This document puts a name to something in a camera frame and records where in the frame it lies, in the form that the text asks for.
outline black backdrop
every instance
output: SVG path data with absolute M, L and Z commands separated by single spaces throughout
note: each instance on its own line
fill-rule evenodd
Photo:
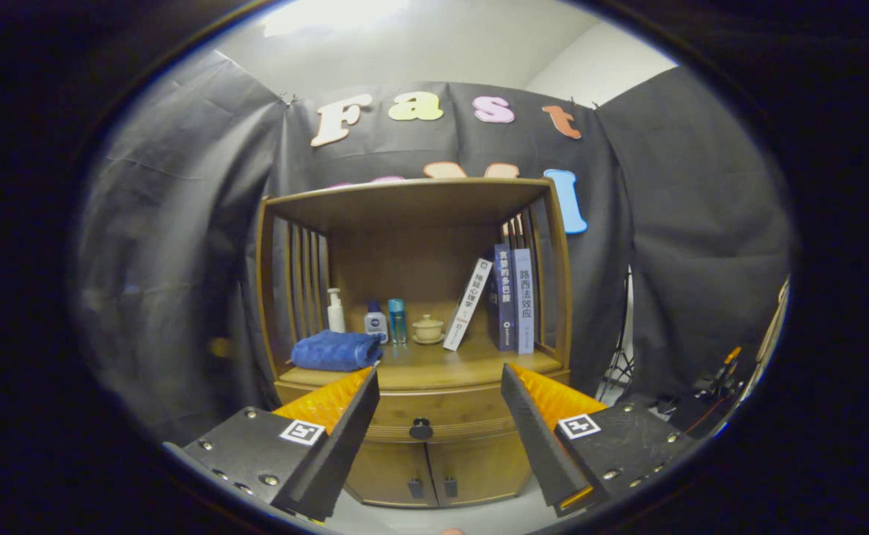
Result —
M 409 91 L 437 95 L 444 115 L 388 117 Z M 312 148 L 316 110 L 358 94 L 373 102 L 349 135 Z M 481 95 L 505 98 L 515 121 L 475 118 L 471 102 Z M 580 139 L 554 128 L 542 111 L 550 105 L 573 115 Z M 468 176 L 492 163 L 525 177 L 574 173 L 588 228 L 567 235 L 570 385 L 590 395 L 622 327 L 628 265 L 636 294 L 629 392 L 649 399 L 685 393 L 734 346 L 746 349 L 741 362 L 750 369 L 790 270 L 783 178 L 685 68 L 596 111 L 458 82 L 367 85 L 285 102 L 210 51 L 156 82 L 99 159 L 81 220 L 76 315 L 105 387 L 158 438 L 178 443 L 245 404 L 279 403 L 255 288 L 254 216 L 266 194 L 420 177 L 434 162 L 459 163 Z M 282 239 L 276 233 L 278 260 Z M 281 270 L 275 284 L 281 302 Z M 275 350 L 289 355 L 285 315 L 277 332 Z M 232 358 L 210 353 L 218 336 L 237 341 Z

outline book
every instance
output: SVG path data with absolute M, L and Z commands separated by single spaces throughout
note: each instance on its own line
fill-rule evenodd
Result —
M 517 350 L 517 305 L 513 296 L 513 278 L 510 277 L 510 246 L 493 247 L 493 269 L 488 278 L 488 332 L 498 350 Z
M 517 352 L 533 353 L 533 265 L 530 250 L 513 250 L 517 302 Z
M 461 294 L 461 298 L 458 299 L 455 312 L 452 313 L 451 321 L 448 322 L 448 331 L 444 335 L 442 348 L 449 351 L 458 350 L 461 338 L 464 337 L 464 332 L 468 331 L 468 324 L 471 322 L 472 315 L 475 314 L 475 308 L 478 307 L 478 300 L 480 300 L 488 283 L 492 265 L 492 261 L 478 258 L 475 269 L 471 273 L 471 279 L 469 279 L 467 287 L 464 288 L 464 294 Z

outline saucer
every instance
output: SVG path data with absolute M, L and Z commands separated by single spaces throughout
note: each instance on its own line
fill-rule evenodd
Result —
M 417 338 L 417 336 L 414 336 L 414 335 L 411 336 L 411 339 L 415 343 L 420 343 L 422 346 L 430 346 L 432 343 L 438 343 L 438 342 L 441 342 L 442 340 L 444 340 L 444 333 L 442 332 L 441 336 L 439 336 L 437 340 L 432 340 L 431 342 L 422 342 Z

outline foam letter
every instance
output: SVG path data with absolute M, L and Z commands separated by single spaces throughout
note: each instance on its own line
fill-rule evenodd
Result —
M 431 178 L 467 178 L 467 173 L 455 162 L 434 162 L 425 166 L 424 173 Z
M 491 163 L 484 172 L 484 178 L 517 178 L 518 176 L 520 176 L 520 169 L 510 163 Z
M 560 213 L 563 214 L 563 230 L 566 234 L 580 234 L 586 231 L 587 222 L 580 215 L 580 202 L 576 199 L 576 175 L 559 169 L 547 169 L 544 176 L 556 184 L 556 196 L 560 200 Z
M 479 96 L 475 98 L 475 117 L 485 123 L 509 123 L 513 121 L 513 111 L 506 100 L 499 96 Z
M 563 108 L 560 106 L 543 106 L 543 111 L 550 113 L 550 118 L 553 119 L 553 125 L 556 126 L 556 129 L 560 131 L 564 136 L 571 137 L 573 139 L 580 139 L 580 136 L 583 135 L 570 125 L 570 121 L 573 121 L 573 115 L 563 111 Z
M 388 116 L 396 121 L 434 121 L 444 115 L 444 111 L 438 108 L 436 94 L 427 91 L 415 91 L 411 94 L 401 94 L 394 98 L 397 103 L 388 111 Z
M 332 102 L 316 110 L 319 113 L 319 133 L 313 137 L 310 145 L 322 146 L 326 143 L 339 141 L 349 135 L 349 129 L 342 127 L 342 121 L 349 125 L 359 122 L 361 108 L 372 104 L 372 95 L 361 94 L 339 102 Z

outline small bottle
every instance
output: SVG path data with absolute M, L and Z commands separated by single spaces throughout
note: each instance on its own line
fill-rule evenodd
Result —
M 345 312 L 342 310 L 342 299 L 338 288 L 329 288 L 329 331 L 345 332 Z
M 388 322 L 385 321 L 381 308 L 378 308 L 378 301 L 369 301 L 369 313 L 365 315 L 365 334 L 380 335 L 380 343 L 388 342 Z
M 389 299 L 388 317 L 391 321 L 391 342 L 406 345 L 408 332 L 405 328 L 405 302 L 401 299 Z

